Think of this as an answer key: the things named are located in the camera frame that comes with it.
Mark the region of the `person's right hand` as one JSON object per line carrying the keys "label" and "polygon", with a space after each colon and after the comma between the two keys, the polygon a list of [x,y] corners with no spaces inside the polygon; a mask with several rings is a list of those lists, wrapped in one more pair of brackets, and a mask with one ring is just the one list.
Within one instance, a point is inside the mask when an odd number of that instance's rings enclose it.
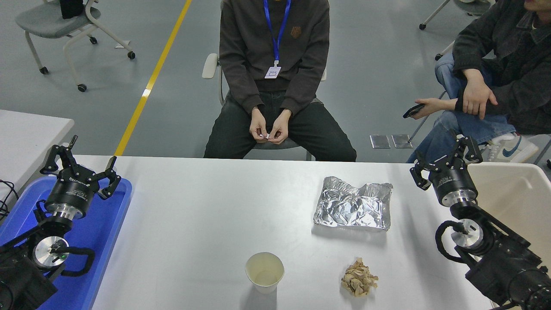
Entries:
{"label": "person's right hand", "polygon": [[258,107],[254,107],[251,111],[251,124],[249,127],[249,132],[256,143],[266,143],[268,141],[266,120]]}
{"label": "person's right hand", "polygon": [[466,88],[463,91],[462,110],[470,115],[477,115],[481,120],[485,118],[488,102],[497,105],[496,96],[484,82],[480,70],[463,69],[462,73],[467,79]]}

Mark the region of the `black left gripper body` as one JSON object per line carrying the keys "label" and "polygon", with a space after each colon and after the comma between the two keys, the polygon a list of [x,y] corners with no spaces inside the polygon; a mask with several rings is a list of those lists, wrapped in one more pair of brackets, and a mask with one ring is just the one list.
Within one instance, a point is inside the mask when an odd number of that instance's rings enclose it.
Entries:
{"label": "black left gripper body", "polygon": [[76,208],[79,212],[88,212],[94,194],[99,190],[98,181],[90,181],[95,174],[86,167],[77,167],[73,171],[67,167],[57,175],[57,181],[45,202],[48,212],[54,212],[60,205]]}

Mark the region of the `person's left hand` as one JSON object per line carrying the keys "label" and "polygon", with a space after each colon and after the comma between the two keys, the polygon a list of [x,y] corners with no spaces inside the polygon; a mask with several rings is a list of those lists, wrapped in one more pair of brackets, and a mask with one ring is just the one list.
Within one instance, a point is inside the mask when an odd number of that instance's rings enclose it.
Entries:
{"label": "person's left hand", "polygon": [[456,107],[457,99],[443,100],[438,98],[425,98],[417,99],[415,100],[415,102],[417,104],[423,104],[423,108],[421,108],[419,112],[411,116],[411,118],[418,120],[438,111],[453,111]]}
{"label": "person's left hand", "polygon": [[272,131],[268,134],[268,141],[276,145],[282,144],[289,135],[288,123],[292,116],[289,109],[283,109],[280,115],[273,122]]}

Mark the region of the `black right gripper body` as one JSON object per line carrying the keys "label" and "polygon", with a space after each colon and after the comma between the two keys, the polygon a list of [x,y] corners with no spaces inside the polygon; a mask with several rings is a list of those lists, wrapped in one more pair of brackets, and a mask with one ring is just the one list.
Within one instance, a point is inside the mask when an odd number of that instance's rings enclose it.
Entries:
{"label": "black right gripper body", "polygon": [[435,163],[438,171],[430,173],[430,182],[439,203],[475,202],[478,191],[467,171],[467,164],[446,165],[445,161]]}

